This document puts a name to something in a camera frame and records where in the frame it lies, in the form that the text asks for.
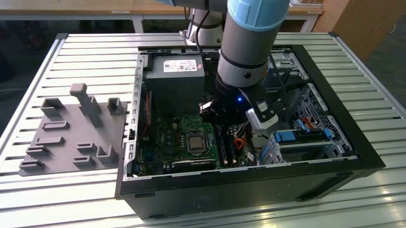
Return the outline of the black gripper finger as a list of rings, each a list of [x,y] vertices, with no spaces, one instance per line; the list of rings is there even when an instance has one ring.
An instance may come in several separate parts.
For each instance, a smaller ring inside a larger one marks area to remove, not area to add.
[[[211,125],[223,124],[223,110],[218,101],[210,101],[207,103],[199,103],[199,116],[203,123]]]

